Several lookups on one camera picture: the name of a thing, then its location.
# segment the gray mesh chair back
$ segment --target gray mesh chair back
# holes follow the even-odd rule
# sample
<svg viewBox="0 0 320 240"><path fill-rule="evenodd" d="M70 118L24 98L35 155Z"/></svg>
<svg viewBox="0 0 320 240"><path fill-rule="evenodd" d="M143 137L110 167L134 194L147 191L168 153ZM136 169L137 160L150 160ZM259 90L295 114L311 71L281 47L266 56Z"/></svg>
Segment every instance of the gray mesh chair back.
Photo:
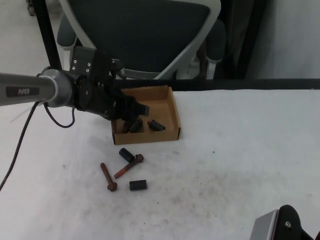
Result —
<svg viewBox="0 0 320 240"><path fill-rule="evenodd" d="M111 53L137 79L168 79L195 56L220 0L60 0L85 47Z"/></svg>

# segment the open cardboard box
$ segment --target open cardboard box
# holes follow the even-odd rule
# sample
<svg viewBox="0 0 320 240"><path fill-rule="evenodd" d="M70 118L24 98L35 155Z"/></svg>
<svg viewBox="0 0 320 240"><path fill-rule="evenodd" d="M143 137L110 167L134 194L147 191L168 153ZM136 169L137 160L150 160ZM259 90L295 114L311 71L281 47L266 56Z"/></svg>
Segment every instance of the open cardboard box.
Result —
<svg viewBox="0 0 320 240"><path fill-rule="evenodd" d="M124 89L123 93L136 98L137 102L150 107L149 116L140 116L143 127L136 133L122 133L124 121L111 122L115 145L141 144L178 140L181 125L171 87L147 86ZM148 121L155 120L165 126L164 131L149 128Z"/></svg>

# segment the bolt head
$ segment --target bolt head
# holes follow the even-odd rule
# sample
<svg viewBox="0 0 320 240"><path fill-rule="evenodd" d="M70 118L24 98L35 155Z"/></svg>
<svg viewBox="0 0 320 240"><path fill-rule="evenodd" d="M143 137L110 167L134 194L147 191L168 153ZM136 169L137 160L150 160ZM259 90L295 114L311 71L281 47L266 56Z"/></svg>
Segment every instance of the bolt head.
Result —
<svg viewBox="0 0 320 240"><path fill-rule="evenodd" d="M291 228L291 223L289 221L286 221L284 225L286 228Z"/></svg>
<svg viewBox="0 0 320 240"><path fill-rule="evenodd" d="M138 162L138 163L142 163L144 161L144 156L142 156L141 154L137 154L135 155L135 160Z"/></svg>
<svg viewBox="0 0 320 240"><path fill-rule="evenodd" d="M117 186L118 184L116 182L112 182L108 185L108 190L110 190L111 192L114 192L115 190L117 190Z"/></svg>

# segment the black pole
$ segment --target black pole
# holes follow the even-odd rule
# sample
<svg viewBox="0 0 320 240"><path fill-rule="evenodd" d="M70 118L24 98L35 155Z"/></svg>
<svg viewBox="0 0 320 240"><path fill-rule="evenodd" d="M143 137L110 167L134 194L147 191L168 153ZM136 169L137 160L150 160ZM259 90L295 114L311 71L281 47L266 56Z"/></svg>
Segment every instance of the black pole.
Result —
<svg viewBox="0 0 320 240"><path fill-rule="evenodd" d="M258 37L260 26L265 14L268 0L254 0L253 7L246 28L245 37L242 43L239 59L236 66L235 76L238 79L244 79L250 64L251 56L254 51L255 43Z"/></svg>
<svg viewBox="0 0 320 240"><path fill-rule="evenodd" d="M57 70L62 70L62 65L57 49L57 44L52 30L50 17L46 0L33 0L33 7L38 20L42 40L45 51L49 59L50 67Z"/></svg>

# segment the white wall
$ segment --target white wall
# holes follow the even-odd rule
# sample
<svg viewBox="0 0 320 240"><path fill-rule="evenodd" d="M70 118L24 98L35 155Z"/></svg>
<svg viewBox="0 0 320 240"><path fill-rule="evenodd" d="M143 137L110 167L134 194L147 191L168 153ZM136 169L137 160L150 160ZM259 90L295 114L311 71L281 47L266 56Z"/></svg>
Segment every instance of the white wall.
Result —
<svg viewBox="0 0 320 240"><path fill-rule="evenodd" d="M247 78L320 78L320 0L269 0Z"/></svg>

